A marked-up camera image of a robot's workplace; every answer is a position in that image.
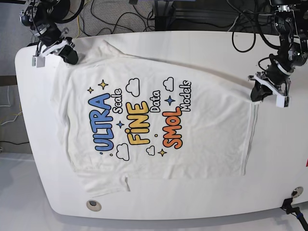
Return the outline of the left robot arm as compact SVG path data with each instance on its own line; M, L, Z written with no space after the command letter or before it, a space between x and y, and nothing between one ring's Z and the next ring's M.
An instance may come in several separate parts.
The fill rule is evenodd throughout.
M277 107L288 107L290 97L290 75L297 66L308 60L308 2L306 0L269 0L273 9L273 25L279 34L280 45L271 44L261 33L262 40L277 54L270 54L270 65L263 68L250 80L255 82L250 94L253 102L276 95Z

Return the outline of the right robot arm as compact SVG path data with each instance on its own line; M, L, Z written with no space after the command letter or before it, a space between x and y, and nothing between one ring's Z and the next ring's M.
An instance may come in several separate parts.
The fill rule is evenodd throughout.
M74 50L73 39L66 36L68 28L60 30L57 25L77 18L84 4L82 0L76 13L67 18L71 7L69 0L26 1L26 7L20 11L20 21L38 39L35 55L32 56L33 66L44 67L45 57L49 54L61 57L65 63L77 64L78 54Z

